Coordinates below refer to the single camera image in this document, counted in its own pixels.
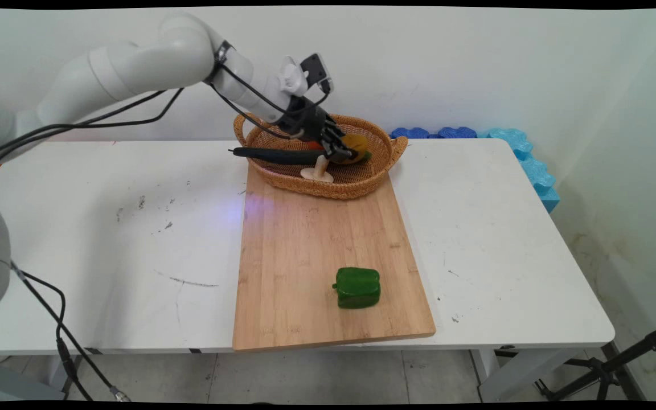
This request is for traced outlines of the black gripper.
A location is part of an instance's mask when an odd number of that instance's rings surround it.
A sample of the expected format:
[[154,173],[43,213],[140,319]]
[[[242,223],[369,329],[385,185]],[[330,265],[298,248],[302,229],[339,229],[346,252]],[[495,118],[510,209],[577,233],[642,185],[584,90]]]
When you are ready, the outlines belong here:
[[335,120],[323,108],[312,104],[305,96],[290,96],[286,111],[299,113],[283,114],[281,131],[288,135],[303,131],[299,139],[303,142],[318,142],[327,160],[351,163],[356,159],[356,138],[335,125]]

